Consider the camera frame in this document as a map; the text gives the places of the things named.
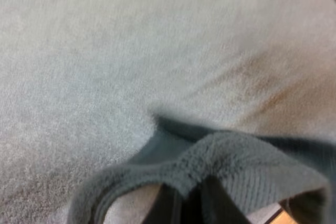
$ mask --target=fabric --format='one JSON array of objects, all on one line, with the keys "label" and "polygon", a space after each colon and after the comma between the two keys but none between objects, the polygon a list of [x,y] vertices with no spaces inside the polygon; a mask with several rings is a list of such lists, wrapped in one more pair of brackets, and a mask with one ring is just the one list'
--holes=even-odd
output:
[{"label": "fabric", "polygon": [[[73,200],[68,224],[103,223],[117,197],[143,185],[165,184],[188,198],[209,177],[220,181],[246,215],[288,200],[287,210],[298,223],[333,223],[336,204],[331,207],[329,204],[336,191],[336,145],[325,146],[319,141],[314,150],[307,150],[305,145],[309,145],[310,140],[256,138],[237,132],[207,130],[174,119],[160,121],[157,131],[161,131],[165,138],[155,134],[130,164],[106,168],[86,182]],[[280,150],[284,152],[274,147],[276,144],[282,146]],[[179,149],[180,155],[172,149]],[[298,153],[296,149],[307,151]],[[323,176],[286,155],[288,152],[294,158],[300,156],[310,165],[315,164],[317,169],[329,172]],[[326,157],[327,152],[333,155]],[[211,199],[202,200],[203,218],[206,219],[211,216],[207,213],[211,211]],[[223,203],[222,212],[228,207]]]},{"label": "fabric", "polygon": [[[65,223],[84,180],[147,142],[158,103],[220,129],[336,140],[334,0],[0,6],[0,223]],[[138,218],[141,195],[110,223],[121,206]]]}]

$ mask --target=dark gray towel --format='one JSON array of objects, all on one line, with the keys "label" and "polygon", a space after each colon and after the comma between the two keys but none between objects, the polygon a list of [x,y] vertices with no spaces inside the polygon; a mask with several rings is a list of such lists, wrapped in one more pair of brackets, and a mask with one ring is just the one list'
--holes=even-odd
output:
[{"label": "dark gray towel", "polygon": [[217,177],[248,214],[274,202],[302,224],[335,219],[334,145],[304,138],[253,136],[159,116],[156,133],[126,164],[106,168],[75,195],[69,224],[103,223],[119,196],[166,184],[185,198]]}]

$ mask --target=gray towel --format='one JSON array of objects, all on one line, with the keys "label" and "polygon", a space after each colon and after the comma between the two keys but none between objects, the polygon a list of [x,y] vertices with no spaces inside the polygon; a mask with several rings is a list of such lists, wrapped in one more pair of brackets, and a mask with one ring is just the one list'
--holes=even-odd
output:
[{"label": "gray towel", "polygon": [[185,198],[217,177],[248,214],[280,202],[299,223],[335,219],[335,146],[303,138],[253,136],[158,117],[156,133],[126,164],[104,169],[74,197],[69,224],[102,223],[119,196],[166,184]]}]

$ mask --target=terry cloth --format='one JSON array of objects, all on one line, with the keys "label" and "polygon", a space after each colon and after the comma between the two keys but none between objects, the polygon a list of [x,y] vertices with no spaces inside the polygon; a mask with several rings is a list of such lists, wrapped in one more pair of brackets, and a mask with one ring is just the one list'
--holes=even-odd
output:
[{"label": "terry cloth", "polygon": [[157,118],[156,133],[127,163],[102,170],[76,193],[68,224],[103,223],[111,204],[148,184],[185,199],[216,177],[244,214],[280,202],[302,224],[331,223],[335,208],[333,145],[305,138],[253,136]]}]

